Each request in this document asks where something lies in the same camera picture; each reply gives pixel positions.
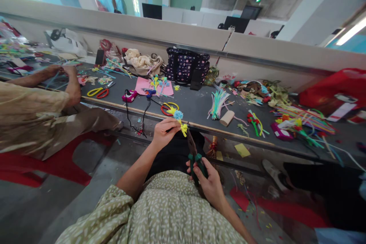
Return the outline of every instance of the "black pants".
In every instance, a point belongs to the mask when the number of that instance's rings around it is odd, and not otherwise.
[[[190,132],[194,143],[196,144],[197,153],[201,154],[202,157],[206,157],[206,154],[203,151],[205,138],[199,132]],[[157,173],[168,170],[178,170],[187,173],[188,167],[186,166],[186,162],[188,161],[188,154],[188,140],[183,136],[182,132],[179,131],[175,134],[169,144],[157,154],[146,180]]]
[[[325,208],[334,227],[366,231],[366,201],[359,188],[363,171],[335,164],[304,165],[284,163],[291,183],[299,189],[315,192],[325,199]]]

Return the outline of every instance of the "green pliers handle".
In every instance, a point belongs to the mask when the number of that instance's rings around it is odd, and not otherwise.
[[[199,186],[199,181],[197,178],[197,175],[194,173],[193,171],[193,164],[196,162],[197,166],[199,167],[199,169],[201,170],[202,174],[204,175],[205,178],[209,177],[209,174],[207,172],[207,169],[205,167],[205,165],[202,162],[202,155],[201,154],[197,154],[196,157],[194,158],[192,154],[188,155],[188,159],[190,160],[190,164],[191,164],[191,175],[192,178],[194,180],[194,184],[196,187]]]

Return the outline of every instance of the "sleeve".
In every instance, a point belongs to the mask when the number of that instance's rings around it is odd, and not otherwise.
[[[61,112],[68,101],[69,94],[64,91],[25,88],[2,82],[0,84],[2,114]]]
[[[112,238],[128,222],[133,199],[112,185],[100,198],[95,210],[68,227],[56,244],[101,243]]]

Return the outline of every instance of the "red stool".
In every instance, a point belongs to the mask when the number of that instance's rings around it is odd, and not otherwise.
[[[1,153],[0,180],[37,188],[42,185],[43,179],[32,171],[39,170],[87,186],[92,177],[72,161],[76,147],[86,139],[91,139],[105,146],[112,145],[116,140],[114,136],[106,138],[101,133],[88,132],[79,135],[45,161],[8,152]]]

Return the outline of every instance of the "ceiling light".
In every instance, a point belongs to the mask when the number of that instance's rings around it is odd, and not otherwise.
[[[358,33],[360,30],[362,30],[364,27],[366,27],[366,17],[362,19],[360,22],[358,22],[356,25],[353,26],[352,29],[350,29],[348,32],[346,32],[336,43],[337,46],[342,46],[345,42],[350,40],[352,36],[354,36],[356,33]]]

